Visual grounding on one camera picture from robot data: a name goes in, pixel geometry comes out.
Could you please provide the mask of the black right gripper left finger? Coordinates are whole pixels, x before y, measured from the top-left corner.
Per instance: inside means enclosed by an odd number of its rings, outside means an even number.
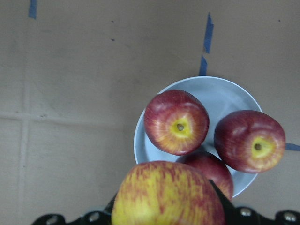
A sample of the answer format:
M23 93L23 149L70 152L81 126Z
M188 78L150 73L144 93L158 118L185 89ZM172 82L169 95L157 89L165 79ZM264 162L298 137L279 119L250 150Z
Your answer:
M89 211L71 222L61 214L46 214L38 217L32 225L111 225L115 198L116 195L103 209Z

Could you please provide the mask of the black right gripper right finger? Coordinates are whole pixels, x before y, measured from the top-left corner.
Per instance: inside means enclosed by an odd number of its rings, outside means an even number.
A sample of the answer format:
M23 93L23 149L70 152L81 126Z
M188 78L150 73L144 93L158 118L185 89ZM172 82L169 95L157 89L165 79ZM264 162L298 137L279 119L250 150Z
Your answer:
M221 201L227 225L298 225L300 223L300 213L294 210L278 211L275 217L270 219L250 207L235 207L213 180L209 182Z

